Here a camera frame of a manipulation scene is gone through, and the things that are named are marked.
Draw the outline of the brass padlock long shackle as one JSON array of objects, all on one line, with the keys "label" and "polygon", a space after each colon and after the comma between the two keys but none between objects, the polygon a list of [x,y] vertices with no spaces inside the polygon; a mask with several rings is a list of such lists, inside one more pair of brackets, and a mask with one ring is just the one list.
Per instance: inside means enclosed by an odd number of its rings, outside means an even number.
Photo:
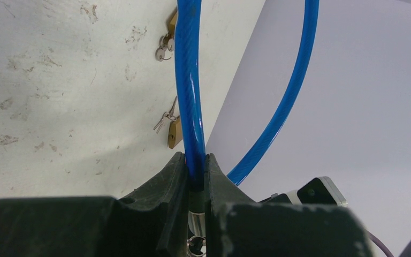
[{"label": "brass padlock long shackle", "polygon": [[172,13],[169,15],[166,25],[168,29],[168,35],[173,38],[175,34],[175,29],[176,29],[176,23],[177,23],[177,17],[178,17],[178,9],[176,8]]}]

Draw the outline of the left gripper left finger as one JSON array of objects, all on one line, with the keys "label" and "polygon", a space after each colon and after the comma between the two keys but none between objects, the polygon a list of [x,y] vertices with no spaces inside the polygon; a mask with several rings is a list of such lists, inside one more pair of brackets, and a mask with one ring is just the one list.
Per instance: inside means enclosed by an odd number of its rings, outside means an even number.
[{"label": "left gripper left finger", "polygon": [[178,152],[120,199],[0,199],[0,256],[186,256],[187,216],[187,170]]}]

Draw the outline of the blue lock keys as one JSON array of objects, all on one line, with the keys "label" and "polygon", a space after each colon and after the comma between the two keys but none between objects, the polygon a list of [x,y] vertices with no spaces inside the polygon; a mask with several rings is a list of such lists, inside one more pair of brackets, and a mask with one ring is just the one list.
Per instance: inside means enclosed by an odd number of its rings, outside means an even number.
[{"label": "blue lock keys", "polygon": [[187,241],[187,256],[204,257],[206,256],[206,239],[200,236],[192,236]]}]

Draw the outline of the blue cable lock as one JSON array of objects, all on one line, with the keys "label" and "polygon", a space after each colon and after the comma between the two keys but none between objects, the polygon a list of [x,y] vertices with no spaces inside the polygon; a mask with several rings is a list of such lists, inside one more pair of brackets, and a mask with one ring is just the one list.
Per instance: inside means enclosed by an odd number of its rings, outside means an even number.
[{"label": "blue cable lock", "polygon": [[[182,126],[188,179],[192,203],[188,226],[199,237],[205,237],[204,173],[205,140],[199,85],[199,32],[201,1],[178,1],[178,17],[174,34],[174,65],[178,107]],[[319,1],[306,1],[301,41],[295,66],[284,96],[271,120],[247,154],[228,174],[238,186],[266,153],[290,114],[303,84],[313,50]]]}]

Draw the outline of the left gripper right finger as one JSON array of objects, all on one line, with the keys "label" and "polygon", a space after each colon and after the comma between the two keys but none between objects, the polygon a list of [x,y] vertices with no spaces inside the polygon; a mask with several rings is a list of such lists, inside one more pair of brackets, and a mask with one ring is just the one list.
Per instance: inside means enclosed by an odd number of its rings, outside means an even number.
[{"label": "left gripper right finger", "polygon": [[347,207],[260,203],[205,159],[207,256],[373,256],[366,229]]}]

